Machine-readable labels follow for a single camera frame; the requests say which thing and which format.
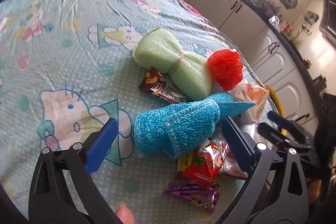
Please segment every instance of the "rolled green cloth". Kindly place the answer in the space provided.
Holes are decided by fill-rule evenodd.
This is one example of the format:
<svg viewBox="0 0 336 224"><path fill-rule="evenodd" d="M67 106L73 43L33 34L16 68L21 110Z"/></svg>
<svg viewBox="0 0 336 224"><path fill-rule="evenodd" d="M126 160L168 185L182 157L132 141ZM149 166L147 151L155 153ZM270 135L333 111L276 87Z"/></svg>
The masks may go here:
<svg viewBox="0 0 336 224"><path fill-rule="evenodd" d="M184 51L178 40L164 29L147 33L133 51L142 67L168 73L175 85L189 98L199 101L209 96L212 76L207 60L195 52Z"/></svg>

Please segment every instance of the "metal bolt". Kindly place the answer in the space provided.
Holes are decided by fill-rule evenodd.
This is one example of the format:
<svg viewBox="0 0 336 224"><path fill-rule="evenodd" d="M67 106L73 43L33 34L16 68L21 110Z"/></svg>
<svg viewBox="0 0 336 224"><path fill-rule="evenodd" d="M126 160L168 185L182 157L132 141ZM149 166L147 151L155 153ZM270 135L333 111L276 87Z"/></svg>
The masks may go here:
<svg viewBox="0 0 336 224"><path fill-rule="evenodd" d="M82 148L82 143L75 143L73 146L72 146L73 149L75 150L79 150Z"/></svg>
<svg viewBox="0 0 336 224"><path fill-rule="evenodd" d="M47 154L50 152L50 148L49 147L45 147L42 149L42 154Z"/></svg>
<svg viewBox="0 0 336 224"><path fill-rule="evenodd" d="M296 154L296 150L294 148L290 148L289 150L289 153L291 153L292 155L295 155Z"/></svg>
<svg viewBox="0 0 336 224"><path fill-rule="evenodd" d="M266 148L267 148L266 144L264 144L264 143L258 143L258 144L257 144L257 147L258 147L260 150L266 150Z"/></svg>

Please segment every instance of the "purple snack wrapper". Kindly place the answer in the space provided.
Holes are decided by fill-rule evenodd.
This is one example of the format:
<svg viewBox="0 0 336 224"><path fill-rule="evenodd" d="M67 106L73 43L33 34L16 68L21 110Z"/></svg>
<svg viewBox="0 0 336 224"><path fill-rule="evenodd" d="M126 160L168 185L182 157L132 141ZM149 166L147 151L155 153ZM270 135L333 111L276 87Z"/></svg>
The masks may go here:
<svg viewBox="0 0 336 224"><path fill-rule="evenodd" d="M203 207L213 214L219 200L218 187L219 184L213 184L210 187L204 187L199 184L185 184L169 188L164 192L180 196L193 205Z"/></svg>

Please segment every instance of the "dark countertop edge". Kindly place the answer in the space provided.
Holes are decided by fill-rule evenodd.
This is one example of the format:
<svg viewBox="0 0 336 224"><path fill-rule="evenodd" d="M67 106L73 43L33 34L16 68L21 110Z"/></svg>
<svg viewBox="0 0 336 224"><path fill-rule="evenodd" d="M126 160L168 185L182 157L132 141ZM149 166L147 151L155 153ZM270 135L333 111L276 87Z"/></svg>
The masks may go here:
<svg viewBox="0 0 336 224"><path fill-rule="evenodd" d="M293 61L295 62L299 73L306 85L306 88L308 90L308 94L310 96L312 105L314 107L315 114L319 121L323 120L324 114L322 109L322 99L320 98L319 94L315 90L314 82L306 70L305 66L302 63L302 57L300 53L298 52L297 48L293 44L292 41L289 39L286 39L283 37L276 29L275 27L268 21L268 17L265 14L262 14L260 10L253 5L249 0L241 0L244 4L246 4L251 10L253 10L265 23L266 25L272 30L272 32L277 36L277 38L280 40L280 42L285 46L287 52L292 57Z"/></svg>

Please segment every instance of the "rolled blue cloth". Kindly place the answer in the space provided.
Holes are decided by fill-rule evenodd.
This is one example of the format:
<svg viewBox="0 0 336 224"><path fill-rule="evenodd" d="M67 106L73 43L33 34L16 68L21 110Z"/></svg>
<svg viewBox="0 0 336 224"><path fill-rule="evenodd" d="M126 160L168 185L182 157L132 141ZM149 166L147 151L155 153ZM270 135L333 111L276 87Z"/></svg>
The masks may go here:
<svg viewBox="0 0 336 224"><path fill-rule="evenodd" d="M135 120L136 147L146 155L162 149L177 159L209 138L220 119L235 117L254 105L235 101L229 92L219 92L202 101L148 110Z"/></svg>

